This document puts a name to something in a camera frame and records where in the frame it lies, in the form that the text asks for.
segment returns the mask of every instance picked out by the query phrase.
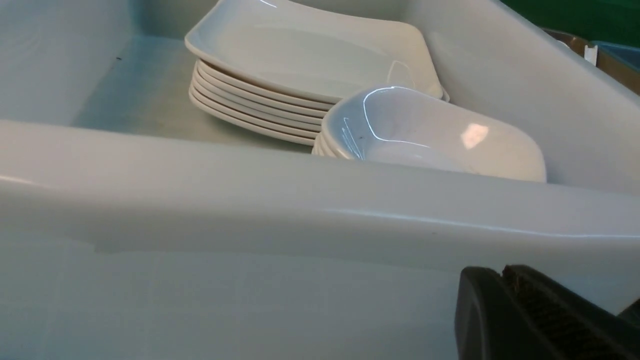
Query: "plastic bin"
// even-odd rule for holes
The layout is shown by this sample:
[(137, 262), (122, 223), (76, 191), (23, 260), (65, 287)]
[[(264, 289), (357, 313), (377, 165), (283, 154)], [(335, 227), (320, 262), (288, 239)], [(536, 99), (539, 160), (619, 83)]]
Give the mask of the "plastic bin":
[(552, 184), (203, 114), (181, 36), (211, 1), (0, 1), (0, 358), (455, 359), (469, 265), (638, 298), (636, 95), (492, 0), (305, 3), (417, 26), (453, 102), (531, 135)]

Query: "white plate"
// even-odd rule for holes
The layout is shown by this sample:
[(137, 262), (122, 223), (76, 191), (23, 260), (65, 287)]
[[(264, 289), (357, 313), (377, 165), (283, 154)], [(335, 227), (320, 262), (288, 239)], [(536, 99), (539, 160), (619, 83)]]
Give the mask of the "white plate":
[[(206, 66), (203, 63), (198, 64), (198, 68)], [(319, 117), (323, 118), (326, 115), (327, 110), (317, 110), (312, 108), (305, 108), (303, 106), (297, 106), (292, 104), (287, 104), (286, 102), (276, 101), (272, 99), (268, 99), (264, 96), (260, 96), (254, 94), (252, 92), (248, 92), (241, 88), (237, 88), (233, 85), (227, 84), (226, 82), (216, 79), (213, 76), (207, 74), (205, 70), (199, 69), (198, 73), (211, 85), (219, 88), (220, 90), (224, 90), (227, 93), (233, 94), (235, 96), (246, 99), (247, 101), (254, 102), (257, 104), (262, 104), (267, 106), (268, 108), (275, 108), (281, 111), (287, 111), (289, 113), (302, 114), (310, 117)]]
[(207, 75), (210, 75), (213, 78), (216, 78), (224, 83), (227, 83), (236, 88), (242, 89), (245, 92), (256, 94), (258, 97), (265, 97), (267, 99), (272, 99), (278, 102), (284, 102), (286, 104), (292, 104), (297, 106), (302, 106), (304, 108), (317, 109), (322, 111), (329, 111), (335, 103), (326, 103), (326, 102), (317, 102), (307, 99), (300, 99), (299, 97), (289, 96), (286, 94), (281, 94), (275, 91), (271, 91), (265, 88), (261, 88), (259, 86), (255, 86), (253, 84), (249, 84), (242, 80), (233, 78), (225, 74), (224, 72), (213, 68), (211, 65), (198, 61), (198, 68)]
[(224, 106), (224, 105), (220, 104), (219, 102), (217, 102), (215, 100), (212, 100), (212, 99), (208, 98), (206, 95), (204, 95), (200, 91), (198, 91), (197, 87), (194, 86), (194, 84), (191, 84), (191, 87), (194, 89), (194, 91), (196, 91), (195, 95), (196, 95), (197, 99), (200, 100), (200, 102), (204, 103), (208, 107), (213, 108), (213, 109), (215, 109), (215, 110), (217, 110), (217, 111), (219, 111), (221, 113), (225, 113), (225, 114), (227, 114), (229, 116), (235, 117), (236, 119), (240, 119), (242, 121), (250, 122), (250, 123), (258, 125), (258, 126), (266, 127), (267, 129), (275, 130), (275, 131), (278, 131), (280, 133), (286, 133), (286, 134), (301, 136), (301, 137), (309, 138), (309, 139), (315, 139), (316, 136), (318, 135), (318, 133), (316, 131), (307, 131), (307, 130), (302, 130), (302, 129), (298, 129), (298, 128), (291, 127), (291, 126), (278, 124), (276, 122), (271, 122), (271, 121), (268, 121), (268, 120), (260, 119), (260, 118), (251, 116), (249, 114), (245, 114), (245, 113), (242, 113), (240, 111), (234, 110), (232, 108), (229, 108), (227, 106)]
[(322, 133), (318, 135), (316, 138), (316, 143), (318, 144), (319, 149), (324, 153), (325, 156), (331, 156), (332, 158), (339, 158), (339, 154), (336, 154), (331, 150), (329, 145), (326, 143), (326, 140), (322, 136)]
[(443, 96), (422, 33), (402, 22), (290, 0), (220, 0), (185, 43), (236, 78), (304, 99), (336, 103), (381, 84)]
[(407, 88), (345, 99), (324, 118), (322, 134), (342, 158), (547, 180), (540, 148), (518, 128)]
[(281, 133), (279, 131), (274, 131), (272, 129), (268, 129), (266, 127), (262, 127), (262, 126), (258, 126), (255, 124), (252, 124), (250, 122), (246, 122), (246, 121), (242, 121), (240, 119), (237, 119), (235, 117), (229, 116), (225, 113), (221, 113), (218, 110), (215, 110), (209, 106), (207, 106), (206, 104), (204, 104), (202, 101), (199, 100), (199, 98), (202, 98), (203, 95), (197, 94), (197, 91), (192, 87), (189, 89), (189, 98), (191, 99), (191, 102), (197, 106), (198, 108), (200, 108), (202, 111), (213, 115), (217, 118), (219, 118), (220, 120), (224, 120), (230, 124), (242, 127), (244, 129), (247, 129), (249, 131), (253, 131), (254, 133), (258, 133), (258, 134), (262, 134), (271, 138), (276, 138), (276, 139), (280, 139), (280, 140), (285, 140), (288, 142), (293, 142), (293, 143), (300, 143), (302, 145), (309, 145), (309, 146), (313, 146), (314, 144), (314, 140), (313, 139), (309, 139), (309, 138), (303, 138), (300, 136), (295, 136), (295, 135), (290, 135), (290, 134), (285, 134), (285, 133)]
[(322, 123), (322, 118), (309, 117), (302, 114), (290, 113), (288, 111), (272, 108), (269, 106), (258, 104), (257, 102), (249, 101), (243, 97), (236, 96), (234, 94), (231, 94), (229, 92), (222, 90), (221, 88), (218, 88), (217, 86), (210, 83), (207, 79), (205, 79), (197, 70), (194, 72), (193, 76), (201, 86), (206, 88), (211, 93), (224, 97), (225, 99), (232, 101), (238, 105), (241, 105), (244, 108), (254, 109), (261, 113), (267, 113), (274, 117), (289, 119), (295, 122), (304, 122), (307, 124), (313, 124), (314, 126), (318, 127), (317, 130), (320, 131), (319, 126)]
[(267, 114), (255, 109), (251, 109), (251, 108), (247, 108), (244, 105), (238, 104), (236, 102), (233, 101), (229, 101), (227, 99), (225, 99), (222, 96), (218, 96), (217, 94), (214, 94), (210, 91), (208, 91), (204, 86), (202, 86), (199, 82), (197, 77), (194, 75), (193, 80), (191, 82), (191, 85), (193, 87), (196, 88), (196, 90), (198, 90), (199, 93), (201, 93), (202, 95), (206, 96), (209, 100), (212, 100), (216, 103), (217, 107), (218, 107), (218, 111), (222, 111), (223, 113), (228, 113), (229, 111), (236, 111), (239, 113), (244, 113), (248, 116), (251, 117), (255, 117), (257, 119), (260, 120), (265, 120), (268, 122), (272, 122), (274, 124), (280, 124), (283, 126), (287, 126), (287, 127), (291, 127), (291, 128), (295, 128), (295, 129), (302, 129), (302, 130), (307, 130), (307, 131), (311, 131), (313, 133), (319, 133), (320, 132), (320, 125), (313, 125), (313, 124), (307, 124), (306, 122), (299, 122), (299, 121), (295, 121), (295, 120), (289, 120), (289, 119), (283, 119), (281, 117), (277, 117), (277, 116), (273, 116), (271, 114)]

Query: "stack of plates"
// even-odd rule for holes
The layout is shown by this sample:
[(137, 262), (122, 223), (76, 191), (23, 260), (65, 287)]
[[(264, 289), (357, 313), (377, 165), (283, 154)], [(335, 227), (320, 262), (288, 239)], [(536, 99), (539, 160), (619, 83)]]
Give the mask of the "stack of plates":
[(220, 0), (185, 43), (200, 58), (189, 90), (196, 106), (290, 142), (313, 145), (333, 105), (376, 84), (448, 100), (422, 34), (401, 22), (289, 0)]
[(325, 116), (312, 153), (545, 182), (544, 157), (521, 130), (425, 94), (364, 90)]

